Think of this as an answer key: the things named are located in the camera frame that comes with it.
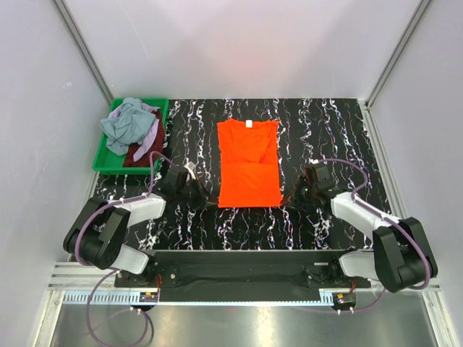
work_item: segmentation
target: black marble table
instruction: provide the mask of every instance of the black marble table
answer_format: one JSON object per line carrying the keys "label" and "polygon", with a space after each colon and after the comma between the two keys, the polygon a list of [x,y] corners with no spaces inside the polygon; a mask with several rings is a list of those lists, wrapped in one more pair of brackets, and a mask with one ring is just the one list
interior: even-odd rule
{"label": "black marble table", "polygon": [[[217,122],[278,120],[281,190],[290,193],[309,159],[344,158],[361,166],[370,182],[360,196],[390,212],[360,107],[355,99],[171,100],[164,153],[175,163],[197,163],[199,180],[220,191]],[[163,163],[160,179],[167,168]],[[362,175],[329,164],[335,180],[350,189]],[[148,176],[99,176],[95,195],[114,199],[145,192]],[[170,206],[162,218],[129,229],[126,243],[138,249],[348,249],[371,247],[349,224],[314,208],[213,208]]]}

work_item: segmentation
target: green basket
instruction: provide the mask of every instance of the green basket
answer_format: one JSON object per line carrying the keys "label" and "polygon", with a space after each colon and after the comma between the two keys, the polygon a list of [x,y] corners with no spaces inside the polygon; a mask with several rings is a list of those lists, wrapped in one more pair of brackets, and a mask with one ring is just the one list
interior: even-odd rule
{"label": "green basket", "polygon": [[[115,110],[122,104],[124,98],[117,98],[111,104],[110,112]],[[142,102],[150,106],[157,106],[162,114],[162,123],[166,128],[167,113],[169,110],[169,99],[167,98],[141,98]],[[101,135],[100,145],[96,151],[95,160],[93,161],[93,170],[101,172],[103,175],[149,175],[150,168],[133,168],[122,166],[125,160],[125,155],[116,155],[106,147],[108,137],[103,133]],[[158,172],[161,159],[156,159],[154,163],[154,171]]]}

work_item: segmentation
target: orange cloth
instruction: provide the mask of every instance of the orange cloth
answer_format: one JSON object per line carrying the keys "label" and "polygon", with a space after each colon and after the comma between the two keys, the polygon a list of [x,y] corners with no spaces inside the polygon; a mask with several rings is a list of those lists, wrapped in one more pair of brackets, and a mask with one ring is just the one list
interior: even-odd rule
{"label": "orange cloth", "polygon": [[221,151],[219,207],[281,205],[277,121],[217,123]]}

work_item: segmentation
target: wall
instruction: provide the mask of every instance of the wall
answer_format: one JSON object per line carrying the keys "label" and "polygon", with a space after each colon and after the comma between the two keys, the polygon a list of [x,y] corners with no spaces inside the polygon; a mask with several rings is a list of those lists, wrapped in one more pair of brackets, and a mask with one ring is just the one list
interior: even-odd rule
{"label": "wall", "polygon": [[0,42],[0,346],[30,346],[108,105],[51,1],[2,1]]}
{"label": "wall", "polygon": [[434,1],[373,105],[407,212],[420,219],[463,341],[463,2]]}
{"label": "wall", "polygon": [[116,96],[368,97],[419,0],[66,0]]}

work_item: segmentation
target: lavender garment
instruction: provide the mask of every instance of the lavender garment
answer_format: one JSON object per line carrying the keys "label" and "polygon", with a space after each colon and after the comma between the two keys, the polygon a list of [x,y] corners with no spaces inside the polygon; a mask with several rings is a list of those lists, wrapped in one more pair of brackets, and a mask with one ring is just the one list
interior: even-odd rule
{"label": "lavender garment", "polygon": [[146,134],[145,138],[143,139],[143,143],[138,148],[137,152],[133,155],[133,161],[139,161],[144,154],[146,154],[156,139],[156,135],[158,134],[158,125],[159,119],[155,119],[153,124],[151,125],[150,131]]}
{"label": "lavender garment", "polygon": [[[118,118],[121,115],[121,106],[122,105],[118,106],[115,110],[110,112],[108,118],[109,119]],[[149,112],[154,112],[154,111],[157,111],[159,109],[159,107],[150,106],[147,103],[142,103],[142,106],[146,111],[149,111]]]}

